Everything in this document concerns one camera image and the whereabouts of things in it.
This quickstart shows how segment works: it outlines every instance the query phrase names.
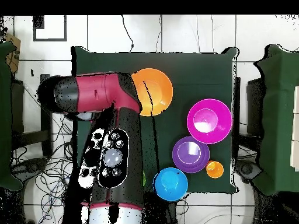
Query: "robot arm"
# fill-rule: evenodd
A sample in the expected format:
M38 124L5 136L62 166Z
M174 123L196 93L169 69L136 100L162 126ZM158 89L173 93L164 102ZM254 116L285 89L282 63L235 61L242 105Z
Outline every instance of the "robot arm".
M131 75L52 76L37 93L39 102L53 112L101 111L92 124L80 170L74 177L80 187L76 204L89 207L89 224L141 224L141 104Z

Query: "dark green tablecloth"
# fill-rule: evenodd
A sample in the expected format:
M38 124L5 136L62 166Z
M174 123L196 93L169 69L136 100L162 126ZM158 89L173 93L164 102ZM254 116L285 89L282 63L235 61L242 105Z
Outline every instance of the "dark green tablecloth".
M11 42L0 44L0 187L17 191L23 184L11 175L12 152L12 106L11 106L11 70L6 64L6 56L16 47Z
M173 99L165 112L155 117L158 139L159 166L161 169L175 167L172 161L174 144L189 136L186 126L187 114L196 102L206 98L221 100L231 109L232 59L236 48L223 54L183 53L115 53L97 54L76 47L77 74L94 72L134 72L143 68L155 68L164 72L173 84ZM78 160L90 127L89 122L78 123ZM146 188L151 187L157 173L154 136L151 117L141 117L142 152ZM188 192L234 193L230 183L231 136L222 142L209 145L212 160L221 162L224 174L218 179L210 178L205 170L188 174Z
M256 63L266 85L262 125L265 131L259 164L263 172L254 180L266 195L299 192L299 172L290 166L294 89L299 85L299 53L269 45Z

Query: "orange bowl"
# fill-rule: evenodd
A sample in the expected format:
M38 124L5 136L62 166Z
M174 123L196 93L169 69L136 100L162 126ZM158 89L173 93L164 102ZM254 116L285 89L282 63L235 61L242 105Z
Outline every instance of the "orange bowl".
M223 175L224 169L220 162L210 160L206 166L207 174L214 179L220 178Z
M171 81L162 71L141 69L132 74L132 79L142 105L141 116L155 116L169 107L173 89Z

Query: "white tile floor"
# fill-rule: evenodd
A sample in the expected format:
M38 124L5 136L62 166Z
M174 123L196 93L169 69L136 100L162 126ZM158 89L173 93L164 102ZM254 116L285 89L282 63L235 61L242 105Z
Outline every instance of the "white tile floor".
M163 52L221 53L227 47L238 47L240 53L237 76L241 77L240 122L245 124L240 125L242 133L246 133L247 123L246 84L247 81L260 77L253 62L263 57L268 44L280 44L291 51L299 47L298 15L163 15L162 20L159 15L124 15L124 22L134 41L132 51L153 52L157 49ZM71 74L71 46L82 46L97 53L128 52L131 48L131 41L123 27L121 16L67 16L65 42L34 42L31 16L5 16L5 23L8 32L22 41L16 77L24 81L32 96L36 94L40 74ZM63 31L62 16L45 16L45 29L37 31L37 38L61 38ZM40 121L37 121L40 119L39 106L27 92L24 102L25 131L39 130ZM61 124L60 116L56 114L54 119ZM65 121L65 123L72 129L72 122ZM53 122L54 139L58 130L59 126ZM70 137L64 135L66 141L69 141ZM57 147L61 143L63 138L59 135L54 146ZM24 159L42 156L40 144L30 145L27 148L28 152L23 156ZM59 150L54 158L62 156L63 150ZM254 211L252 188L244 184L236 174L234 180L239 191L233 195L216 193L190 195L186 200L189 210L185 215L178 216L179 224L251 224ZM48 193L40 178L37 178L37 185L45 192L37 188L34 179L31 179L25 193L26 216L36 222L43 216L40 202ZM48 198L45 196L43 203L47 201ZM42 224L58 224L58 221L61 224L63 206L59 206L60 203L55 202L57 207L50 211L50 215L54 214L55 217L49 216L49 219L45 219ZM183 202L180 202L177 207L178 214L185 210Z

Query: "plastic bowl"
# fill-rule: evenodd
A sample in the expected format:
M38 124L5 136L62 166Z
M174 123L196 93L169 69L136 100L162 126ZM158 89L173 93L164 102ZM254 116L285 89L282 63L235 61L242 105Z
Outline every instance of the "plastic bowl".
M207 174L213 179L220 178L224 172L223 165L220 162L215 162L213 160L208 162L206 170Z
M171 81L162 71L151 68L141 69L132 74L132 79L142 105L141 116L151 116L151 114L155 116L169 107L173 88Z
M153 184L157 195L167 201L179 200L188 189L186 175L174 167L162 169L154 177Z
M172 149L172 160L178 169L186 173L203 170L210 158L210 150L205 143L192 136L180 139Z
M231 111L219 100L201 100L190 109L187 127L191 136L204 144L221 142L231 131Z

